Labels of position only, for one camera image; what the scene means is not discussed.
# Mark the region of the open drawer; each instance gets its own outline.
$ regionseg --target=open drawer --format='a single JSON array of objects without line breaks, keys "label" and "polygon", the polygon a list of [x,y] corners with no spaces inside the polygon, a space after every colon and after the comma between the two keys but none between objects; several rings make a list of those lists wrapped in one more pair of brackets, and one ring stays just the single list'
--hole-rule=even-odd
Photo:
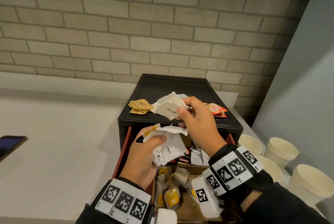
[{"label": "open drawer", "polygon": [[[124,165],[126,163],[126,160],[128,158],[128,154],[129,154],[129,151],[130,151],[131,144],[134,141],[135,137],[137,136],[137,134],[139,133],[140,130],[141,130],[141,128],[136,128],[136,127],[129,126],[129,129],[128,129],[128,132],[127,132],[127,135],[125,137],[124,144],[123,144],[123,148],[121,150],[121,154],[119,156],[119,159],[118,159],[118,162],[117,162],[117,165],[116,165],[116,168],[115,168],[115,171],[114,171],[114,174],[113,174],[112,178],[118,177],[121,174],[121,172],[124,168]],[[225,141],[227,143],[235,145],[235,142],[234,142],[231,134],[228,134],[228,136],[225,138]],[[152,195],[152,190],[153,190],[153,182],[149,185],[149,187],[145,190],[145,192]]]}]

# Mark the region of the right hand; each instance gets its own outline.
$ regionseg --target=right hand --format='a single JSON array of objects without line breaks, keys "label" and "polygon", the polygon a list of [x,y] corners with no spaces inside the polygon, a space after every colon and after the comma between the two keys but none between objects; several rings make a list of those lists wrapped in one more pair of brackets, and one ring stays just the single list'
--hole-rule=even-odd
[{"label": "right hand", "polygon": [[218,133],[212,112],[194,96],[186,97],[183,101],[193,108],[195,116],[182,107],[178,108],[177,113],[180,116],[176,119],[183,120],[179,126],[186,127],[194,143],[212,157],[227,144]]}]

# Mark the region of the white wall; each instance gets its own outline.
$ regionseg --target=white wall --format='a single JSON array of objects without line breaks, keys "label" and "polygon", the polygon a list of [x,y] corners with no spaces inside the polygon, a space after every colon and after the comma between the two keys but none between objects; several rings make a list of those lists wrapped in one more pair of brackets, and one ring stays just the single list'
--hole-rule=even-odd
[{"label": "white wall", "polygon": [[[334,179],[334,0],[310,0],[253,124],[266,143],[281,137],[300,151],[300,163]],[[334,221],[334,198],[319,204]]]}]

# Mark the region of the brick wall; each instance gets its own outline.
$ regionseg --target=brick wall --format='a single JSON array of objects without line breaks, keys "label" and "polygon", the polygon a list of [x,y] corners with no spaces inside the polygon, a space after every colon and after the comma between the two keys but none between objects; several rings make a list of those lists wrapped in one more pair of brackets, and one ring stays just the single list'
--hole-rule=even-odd
[{"label": "brick wall", "polygon": [[0,71],[207,78],[252,117],[308,0],[0,0]]}]

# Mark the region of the left hand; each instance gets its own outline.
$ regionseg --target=left hand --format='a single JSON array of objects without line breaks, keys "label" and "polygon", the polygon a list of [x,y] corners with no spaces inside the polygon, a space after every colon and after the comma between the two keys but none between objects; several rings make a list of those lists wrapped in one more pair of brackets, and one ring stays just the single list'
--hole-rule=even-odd
[{"label": "left hand", "polygon": [[120,177],[124,177],[146,190],[146,188],[153,181],[158,167],[153,163],[153,150],[167,140],[166,136],[155,136],[150,138],[147,142],[137,143],[136,140],[142,135],[142,133],[152,127],[146,127],[136,136],[133,141],[127,161],[120,174]]}]

